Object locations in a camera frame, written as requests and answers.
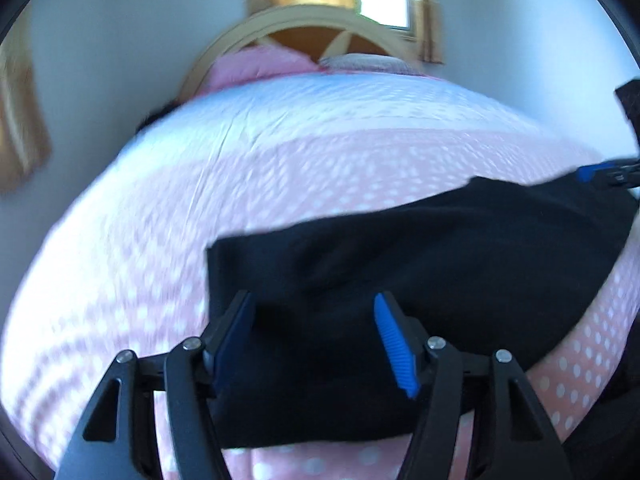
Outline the pink pillow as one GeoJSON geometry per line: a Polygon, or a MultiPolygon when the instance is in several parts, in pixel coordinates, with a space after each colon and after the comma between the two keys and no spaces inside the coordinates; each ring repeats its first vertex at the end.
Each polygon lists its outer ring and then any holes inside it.
{"type": "Polygon", "coordinates": [[[287,47],[248,47],[217,58],[198,87],[198,94],[281,76],[317,73],[319,70],[319,65],[308,55],[287,47]]]}

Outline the dark navy pants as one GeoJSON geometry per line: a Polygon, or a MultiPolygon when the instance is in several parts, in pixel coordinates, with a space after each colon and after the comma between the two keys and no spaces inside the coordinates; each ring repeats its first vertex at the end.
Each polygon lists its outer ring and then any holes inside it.
{"type": "Polygon", "coordinates": [[[531,368],[582,318],[620,258],[638,202],[571,174],[537,185],[475,178],[396,208],[216,240],[209,311],[241,290],[254,323],[212,416],[224,448],[408,434],[376,295],[457,349],[531,368]]]}

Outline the wooden arched headboard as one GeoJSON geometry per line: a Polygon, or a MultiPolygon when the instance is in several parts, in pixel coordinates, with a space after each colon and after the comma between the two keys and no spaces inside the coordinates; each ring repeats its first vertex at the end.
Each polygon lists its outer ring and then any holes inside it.
{"type": "Polygon", "coordinates": [[[251,46],[287,47],[314,61],[347,53],[384,54],[421,66],[404,35],[370,18],[337,6],[279,6],[258,12],[219,35],[186,74],[177,99],[192,99],[221,55],[251,46]]]}

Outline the golden side curtain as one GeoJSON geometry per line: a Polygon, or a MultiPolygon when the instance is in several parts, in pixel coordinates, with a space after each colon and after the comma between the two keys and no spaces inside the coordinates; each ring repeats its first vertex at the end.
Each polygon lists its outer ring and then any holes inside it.
{"type": "Polygon", "coordinates": [[[36,93],[30,14],[1,43],[1,193],[11,193],[42,167],[51,141],[36,93]]]}

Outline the pink polka dot bedspread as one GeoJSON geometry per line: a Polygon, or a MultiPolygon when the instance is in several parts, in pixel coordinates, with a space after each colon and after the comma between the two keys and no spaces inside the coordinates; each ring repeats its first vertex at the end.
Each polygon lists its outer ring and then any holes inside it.
{"type": "Polygon", "coordinates": [[[49,232],[4,330],[2,404],[56,466],[119,350],[160,353],[205,326],[217,237],[386,209],[474,176],[537,182],[597,158],[428,77],[306,74],[203,96],[143,131],[49,232]]]}

